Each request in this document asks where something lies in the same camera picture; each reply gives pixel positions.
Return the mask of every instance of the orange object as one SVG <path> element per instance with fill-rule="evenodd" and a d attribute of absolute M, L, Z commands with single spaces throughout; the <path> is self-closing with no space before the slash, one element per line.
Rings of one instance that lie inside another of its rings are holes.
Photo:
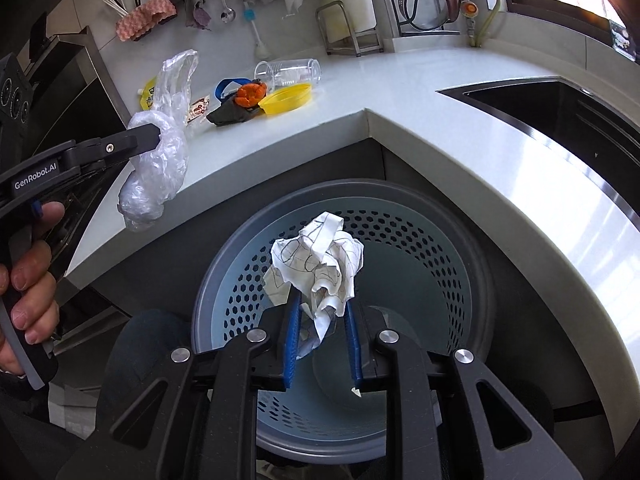
<path fill-rule="evenodd" d="M 236 93 L 234 101 L 242 108 L 253 108 L 267 95 L 265 83 L 247 83 L 242 85 Z"/>
<path fill-rule="evenodd" d="M 466 2 L 462 2 L 460 12 L 462 12 L 462 15 L 466 18 L 475 18 L 479 13 L 479 9 L 475 3 L 467 0 Z"/>

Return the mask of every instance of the spoon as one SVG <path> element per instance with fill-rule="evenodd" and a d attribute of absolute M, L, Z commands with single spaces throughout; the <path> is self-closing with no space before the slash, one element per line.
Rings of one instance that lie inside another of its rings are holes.
<path fill-rule="evenodd" d="M 220 19 L 224 23 L 230 23 L 236 18 L 236 12 L 226 4 L 225 0 L 222 0 L 222 4 L 225 6 L 225 8 L 222 10 L 222 13 L 220 14 Z"/>

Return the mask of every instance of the crumpled paper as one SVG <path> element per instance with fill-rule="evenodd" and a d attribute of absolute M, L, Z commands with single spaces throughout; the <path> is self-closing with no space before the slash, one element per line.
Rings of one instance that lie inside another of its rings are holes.
<path fill-rule="evenodd" d="M 274 305 L 287 303 L 291 285 L 307 302 L 302 311 L 312 324 L 302 323 L 298 359 L 320 346 L 332 320 L 344 316 L 354 297 L 353 280 L 363 265 L 364 246 L 342 230 L 344 220 L 324 212 L 297 237 L 276 240 L 273 264 L 264 275 L 264 290 Z"/>

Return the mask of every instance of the window frame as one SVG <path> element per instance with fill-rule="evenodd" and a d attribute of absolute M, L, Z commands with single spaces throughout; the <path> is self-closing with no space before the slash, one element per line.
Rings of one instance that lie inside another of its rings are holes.
<path fill-rule="evenodd" d="M 589 10 L 560 0 L 506 0 L 506 3 L 510 12 L 552 22 L 613 46 L 609 20 Z"/>

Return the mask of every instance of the clear plastic cup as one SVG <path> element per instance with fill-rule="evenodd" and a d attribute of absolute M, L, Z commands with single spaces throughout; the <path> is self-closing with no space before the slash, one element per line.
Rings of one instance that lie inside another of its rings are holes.
<path fill-rule="evenodd" d="M 261 61 L 255 67 L 254 78 L 263 81 L 269 90 L 300 83 L 317 84 L 322 69 L 317 59 L 291 59 L 286 61 Z"/>

